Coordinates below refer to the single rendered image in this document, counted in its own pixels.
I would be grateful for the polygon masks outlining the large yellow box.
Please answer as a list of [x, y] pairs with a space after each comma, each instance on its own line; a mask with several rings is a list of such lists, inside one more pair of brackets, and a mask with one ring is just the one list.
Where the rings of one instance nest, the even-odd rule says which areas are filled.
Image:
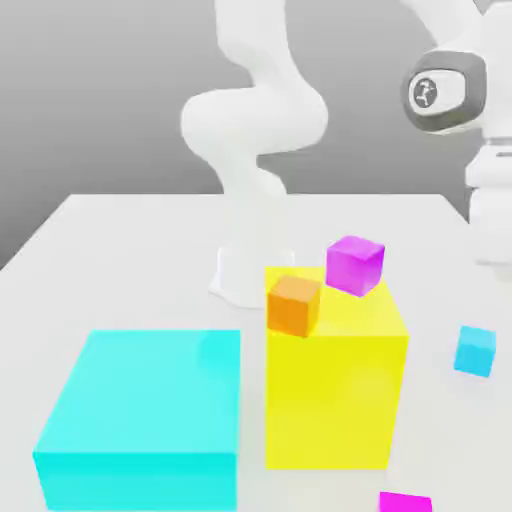
[[268, 328], [266, 467], [386, 469], [408, 342], [386, 282], [362, 298], [323, 287], [306, 337]]

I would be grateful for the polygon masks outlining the small purple cube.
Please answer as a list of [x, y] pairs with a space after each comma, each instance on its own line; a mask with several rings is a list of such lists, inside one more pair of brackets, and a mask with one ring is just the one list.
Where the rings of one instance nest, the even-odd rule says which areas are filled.
[[327, 286], [364, 297], [380, 282], [385, 246], [354, 235], [348, 235], [327, 248]]

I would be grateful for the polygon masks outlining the small magenta cube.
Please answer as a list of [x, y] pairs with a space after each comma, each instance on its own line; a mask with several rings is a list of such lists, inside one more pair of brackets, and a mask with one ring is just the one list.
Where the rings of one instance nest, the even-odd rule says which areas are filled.
[[433, 512], [429, 497], [382, 491], [378, 512]]

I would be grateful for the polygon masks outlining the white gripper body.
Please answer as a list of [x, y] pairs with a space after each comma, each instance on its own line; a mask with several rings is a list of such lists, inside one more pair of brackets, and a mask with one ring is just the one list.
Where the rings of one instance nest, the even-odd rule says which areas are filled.
[[512, 266], [512, 188], [476, 189], [470, 199], [469, 226], [478, 262]]

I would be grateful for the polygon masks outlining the large cyan box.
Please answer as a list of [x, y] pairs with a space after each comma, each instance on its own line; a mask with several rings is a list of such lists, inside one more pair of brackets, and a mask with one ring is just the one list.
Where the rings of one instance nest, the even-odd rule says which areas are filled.
[[50, 512], [236, 512], [241, 335], [92, 332], [33, 459]]

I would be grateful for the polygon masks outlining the small orange cube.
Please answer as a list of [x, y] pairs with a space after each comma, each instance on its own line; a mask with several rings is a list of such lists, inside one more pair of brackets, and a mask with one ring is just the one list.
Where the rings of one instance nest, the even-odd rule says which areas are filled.
[[267, 294], [268, 328], [307, 337], [318, 320], [321, 289], [314, 280], [281, 276]]

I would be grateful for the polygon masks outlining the small blue cube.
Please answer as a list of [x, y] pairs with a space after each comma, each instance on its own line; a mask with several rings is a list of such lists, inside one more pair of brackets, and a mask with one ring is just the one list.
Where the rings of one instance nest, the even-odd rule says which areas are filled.
[[454, 369], [487, 378], [496, 353], [495, 331], [462, 326], [454, 359]]

